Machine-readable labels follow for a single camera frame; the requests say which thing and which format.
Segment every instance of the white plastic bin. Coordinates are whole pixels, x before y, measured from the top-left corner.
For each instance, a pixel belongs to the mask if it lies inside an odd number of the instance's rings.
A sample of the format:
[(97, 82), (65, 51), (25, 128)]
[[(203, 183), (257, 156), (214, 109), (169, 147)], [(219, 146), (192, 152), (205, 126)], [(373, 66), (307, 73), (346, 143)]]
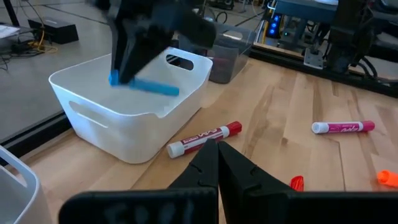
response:
[(0, 166), (0, 223), (51, 224), (42, 186), (33, 171), (0, 146), (0, 158), (13, 166), (25, 183)]
[[(191, 61), (193, 69), (167, 63), (168, 55)], [(137, 164), (151, 159), (199, 110), (212, 65), (208, 58), (168, 48), (137, 74), (179, 87), (179, 96), (111, 87), (111, 55), (56, 72), (49, 81), (78, 136)]]

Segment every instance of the floor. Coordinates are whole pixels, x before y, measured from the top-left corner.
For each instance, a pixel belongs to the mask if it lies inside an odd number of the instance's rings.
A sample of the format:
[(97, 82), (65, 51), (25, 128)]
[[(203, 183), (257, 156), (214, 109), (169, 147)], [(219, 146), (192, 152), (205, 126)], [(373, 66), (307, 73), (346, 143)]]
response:
[[(12, 0), (12, 4), (22, 26), (28, 27), (28, 17), (37, 17), (26, 2)], [(35, 0), (31, 4), (41, 16), (76, 24), (79, 41), (56, 45), (58, 52), (55, 54), (42, 54), (27, 59), (12, 58), (8, 63), (8, 72), (0, 70), (0, 142), (62, 110), (48, 81), (51, 74), (111, 51), (111, 33), (105, 19), (97, 9), (84, 1)], [(234, 10), (228, 12), (226, 23), (236, 25), (254, 15), (251, 5), (246, 6), (245, 13), (239, 13), (241, 10), (242, 5), (237, 3)], [(257, 13), (262, 12), (259, 7), (255, 10)], [(214, 12), (217, 14), (220, 10), (214, 9)], [(240, 27), (254, 29), (259, 19), (255, 17)], [(2, 1), (0, 22), (11, 22)], [(5, 45), (7, 41), (0, 40), (0, 50)]]

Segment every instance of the wooden tabletop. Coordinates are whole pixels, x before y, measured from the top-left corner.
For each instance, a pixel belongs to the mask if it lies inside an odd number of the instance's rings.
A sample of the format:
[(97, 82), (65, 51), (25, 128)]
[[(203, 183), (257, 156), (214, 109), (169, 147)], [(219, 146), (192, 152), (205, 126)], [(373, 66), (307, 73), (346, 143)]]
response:
[[(230, 84), (209, 82), (202, 106), (170, 142), (240, 121), (243, 131), (225, 141), (287, 184), (302, 175), (306, 191), (393, 190), (379, 185), (376, 173), (398, 172), (397, 99), (249, 59)], [(363, 120), (376, 129), (324, 135), (310, 129), (314, 121)], [(149, 162), (130, 165), (73, 131), (47, 146), (25, 162), (40, 177), (54, 220), (63, 202), (84, 190), (166, 188), (195, 156), (170, 159), (161, 149)]]

